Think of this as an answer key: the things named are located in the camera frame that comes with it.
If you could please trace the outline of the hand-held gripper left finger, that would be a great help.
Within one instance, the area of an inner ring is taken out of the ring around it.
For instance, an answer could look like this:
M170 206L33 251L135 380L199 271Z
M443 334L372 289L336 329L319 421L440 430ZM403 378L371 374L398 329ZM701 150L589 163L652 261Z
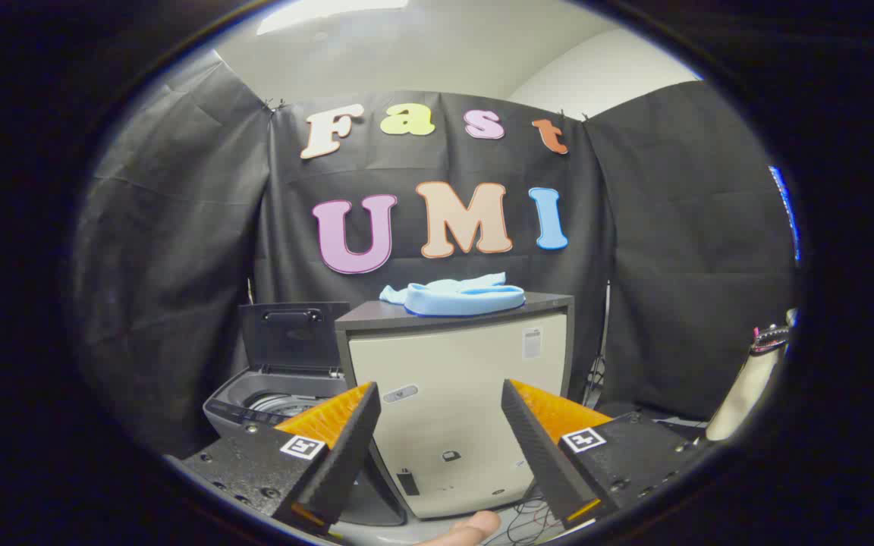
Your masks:
M263 413L209 401L229 430L181 461L216 494L309 535L326 535L349 500L381 414L368 381L276 424Z

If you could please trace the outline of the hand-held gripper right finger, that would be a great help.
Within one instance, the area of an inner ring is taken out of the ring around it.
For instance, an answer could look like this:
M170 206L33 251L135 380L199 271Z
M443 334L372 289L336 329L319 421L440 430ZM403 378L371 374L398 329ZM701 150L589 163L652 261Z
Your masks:
M642 412L609 417L510 378L501 410L565 531L648 500L689 473L709 446Z

